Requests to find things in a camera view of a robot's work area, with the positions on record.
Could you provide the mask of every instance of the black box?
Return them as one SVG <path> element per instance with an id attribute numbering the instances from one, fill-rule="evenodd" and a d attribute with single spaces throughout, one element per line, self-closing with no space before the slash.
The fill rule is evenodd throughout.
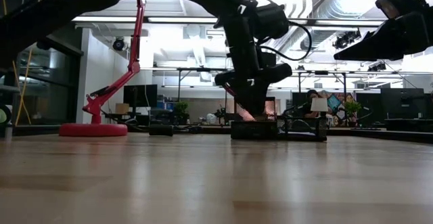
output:
<path id="1" fill-rule="evenodd" d="M 232 139 L 276 139 L 278 134 L 277 122 L 232 122 Z"/>

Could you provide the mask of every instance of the potted plant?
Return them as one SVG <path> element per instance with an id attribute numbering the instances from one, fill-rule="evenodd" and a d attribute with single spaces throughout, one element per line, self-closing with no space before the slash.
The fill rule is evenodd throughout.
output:
<path id="1" fill-rule="evenodd" d="M 188 103 L 187 102 L 177 102 L 174 107 L 174 114 L 177 118 L 179 125 L 186 125 L 189 119 L 189 114 L 187 113 Z"/>
<path id="2" fill-rule="evenodd" d="M 357 125 L 355 114 L 361 110 L 361 105 L 358 102 L 346 102 L 344 103 L 344 108 L 346 110 L 348 124 L 350 127 L 355 127 Z"/>

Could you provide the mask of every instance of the red lamp base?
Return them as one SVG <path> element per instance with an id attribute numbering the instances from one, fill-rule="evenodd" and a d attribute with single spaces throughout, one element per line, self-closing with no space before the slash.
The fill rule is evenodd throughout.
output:
<path id="1" fill-rule="evenodd" d="M 60 127 L 60 136 L 64 137 L 117 137 L 126 136 L 126 125 L 76 124 L 67 123 Z"/>

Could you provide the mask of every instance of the colorful artwork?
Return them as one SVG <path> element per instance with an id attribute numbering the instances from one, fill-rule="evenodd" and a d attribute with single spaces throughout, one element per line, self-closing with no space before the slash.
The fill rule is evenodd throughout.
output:
<path id="1" fill-rule="evenodd" d="M 322 98 L 327 99 L 327 104 L 332 110 L 333 126 L 344 127 L 346 126 L 346 118 L 344 113 L 344 93 L 330 93 L 326 91 L 318 91 Z M 353 102 L 355 97 L 352 93 L 346 94 L 346 101 Z M 356 115 L 350 121 L 356 121 Z"/>

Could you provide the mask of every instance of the cardboard box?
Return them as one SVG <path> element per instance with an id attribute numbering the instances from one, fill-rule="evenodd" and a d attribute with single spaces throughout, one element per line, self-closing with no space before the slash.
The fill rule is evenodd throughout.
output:
<path id="1" fill-rule="evenodd" d="M 116 114 L 128 114 L 129 112 L 129 104 L 116 104 Z"/>

